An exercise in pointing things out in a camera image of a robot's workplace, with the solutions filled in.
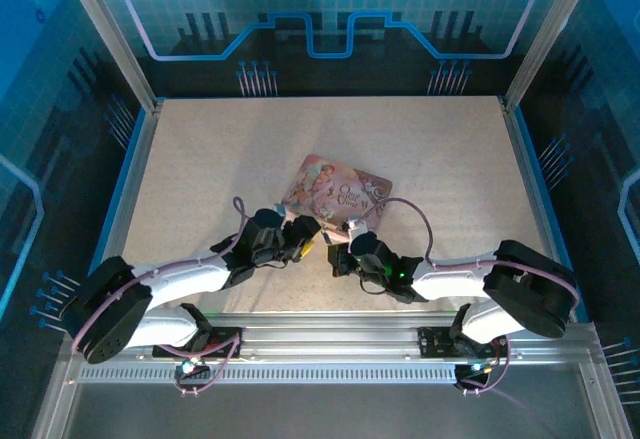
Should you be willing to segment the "aluminium lower frame bar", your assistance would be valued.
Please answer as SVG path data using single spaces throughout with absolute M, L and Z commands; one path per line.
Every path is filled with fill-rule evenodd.
M 62 439 L 77 391 L 80 366 L 78 355 L 59 355 L 30 439 Z
M 593 361 L 579 365 L 599 439 L 634 439 L 609 368 Z

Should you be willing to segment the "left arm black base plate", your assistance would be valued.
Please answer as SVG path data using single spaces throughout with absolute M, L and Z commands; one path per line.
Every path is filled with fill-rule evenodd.
M 231 355 L 232 359 L 240 356 L 243 329 L 240 327 L 214 327 L 208 333 L 198 333 L 185 346 L 177 347 L 178 354 L 160 346 L 154 346 L 154 358 L 189 358 L 204 357 L 206 360 L 224 359 L 232 349 L 231 339 L 237 337 L 239 344 Z

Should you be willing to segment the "aluminium upright post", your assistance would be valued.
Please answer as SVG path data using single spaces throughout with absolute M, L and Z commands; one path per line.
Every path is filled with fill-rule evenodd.
M 513 114 L 531 86 L 579 0 L 554 0 L 503 100 L 507 115 Z
M 155 113 L 158 99 L 106 1 L 79 1 L 141 107 Z

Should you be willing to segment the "aluminium front rail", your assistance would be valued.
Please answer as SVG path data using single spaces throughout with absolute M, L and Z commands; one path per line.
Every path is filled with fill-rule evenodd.
M 240 358 L 263 363 L 417 362 L 418 329 L 448 327 L 452 313 L 426 311 L 221 313 L 216 328 L 239 327 Z M 510 335 L 512 365 L 603 363 L 592 324 L 571 323 L 560 339 Z

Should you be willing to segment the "aluminium side rail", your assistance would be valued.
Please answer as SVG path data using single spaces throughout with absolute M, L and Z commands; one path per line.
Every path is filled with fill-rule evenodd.
M 164 102 L 160 98 L 153 112 L 141 110 L 136 120 L 87 276 L 104 260 L 124 252 Z
M 505 106 L 502 106 L 502 110 L 543 249 L 556 262 L 573 270 L 521 108 L 517 106 L 513 111 L 508 111 Z

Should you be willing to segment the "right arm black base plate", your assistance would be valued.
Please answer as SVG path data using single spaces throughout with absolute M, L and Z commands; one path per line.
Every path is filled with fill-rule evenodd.
M 504 336 L 483 344 L 454 326 L 418 328 L 417 339 L 422 358 L 502 359 L 507 353 Z

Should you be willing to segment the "pink illustrated diary book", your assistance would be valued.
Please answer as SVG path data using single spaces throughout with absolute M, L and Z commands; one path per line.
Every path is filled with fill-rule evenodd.
M 341 241 L 347 237 L 343 225 L 389 198 L 392 189 L 388 179 L 310 154 L 281 204 L 290 216 L 314 217 L 330 238 Z

